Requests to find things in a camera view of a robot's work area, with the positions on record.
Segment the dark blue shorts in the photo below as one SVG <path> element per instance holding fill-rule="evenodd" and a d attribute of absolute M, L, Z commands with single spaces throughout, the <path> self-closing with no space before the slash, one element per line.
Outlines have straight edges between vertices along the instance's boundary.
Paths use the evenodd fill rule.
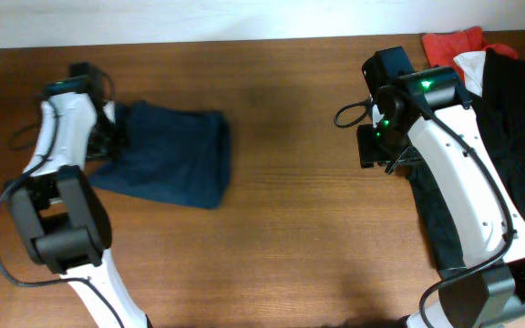
<path fill-rule="evenodd" d="M 100 189 L 202 209 L 221 206 L 232 174 L 230 124 L 220 111 L 141 101 L 116 107 L 129 145 L 89 176 Z"/>

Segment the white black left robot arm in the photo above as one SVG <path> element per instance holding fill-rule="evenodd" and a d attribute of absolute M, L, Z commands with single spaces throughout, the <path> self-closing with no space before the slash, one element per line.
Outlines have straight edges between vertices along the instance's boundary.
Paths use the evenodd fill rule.
<path fill-rule="evenodd" d="M 3 198 L 31 260 L 68 284 L 99 327 L 149 327 L 116 268 L 108 214 L 84 167 L 91 135 L 113 132 L 114 104 L 104 75 L 81 74 L 47 85 L 28 165 Z"/>

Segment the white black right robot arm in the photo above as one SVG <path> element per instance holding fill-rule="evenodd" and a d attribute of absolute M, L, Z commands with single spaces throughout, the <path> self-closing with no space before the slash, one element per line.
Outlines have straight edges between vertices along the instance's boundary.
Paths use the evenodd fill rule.
<path fill-rule="evenodd" d="M 430 169 L 458 231 L 465 269 L 425 290 L 405 327 L 502 327 L 525 317 L 525 221 L 480 137 L 451 67 L 364 66 L 371 137 L 392 172 L 410 149 Z"/>

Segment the red garment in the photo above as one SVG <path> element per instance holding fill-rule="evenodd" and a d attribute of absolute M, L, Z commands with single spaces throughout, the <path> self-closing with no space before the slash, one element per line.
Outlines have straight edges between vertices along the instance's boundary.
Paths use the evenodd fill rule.
<path fill-rule="evenodd" d="M 463 70 L 455 63 L 454 58 L 462 53 L 472 51 L 494 50 L 496 53 L 518 59 L 518 53 L 510 46 L 500 43 L 491 44 L 483 35 L 480 26 L 449 34 L 424 34 L 421 38 L 427 61 L 432 67 L 453 67 L 464 79 Z"/>

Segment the white garment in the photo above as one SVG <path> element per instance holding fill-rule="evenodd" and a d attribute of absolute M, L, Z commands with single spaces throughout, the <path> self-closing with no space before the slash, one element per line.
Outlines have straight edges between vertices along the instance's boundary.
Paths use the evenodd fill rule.
<path fill-rule="evenodd" d="M 468 91 L 481 97 L 483 74 L 486 62 L 485 51 L 471 51 L 453 58 L 455 64 L 463 71 L 464 84 Z"/>

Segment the black t-shirt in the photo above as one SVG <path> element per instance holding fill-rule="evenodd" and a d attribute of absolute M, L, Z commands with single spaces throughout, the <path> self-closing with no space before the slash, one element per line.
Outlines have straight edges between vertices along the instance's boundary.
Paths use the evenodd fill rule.
<path fill-rule="evenodd" d="M 473 108 L 486 150 L 525 220 L 525 60 L 487 51 L 482 96 L 473 94 Z M 464 269 L 456 228 L 429 168 L 415 166 L 407 179 L 439 275 Z"/>

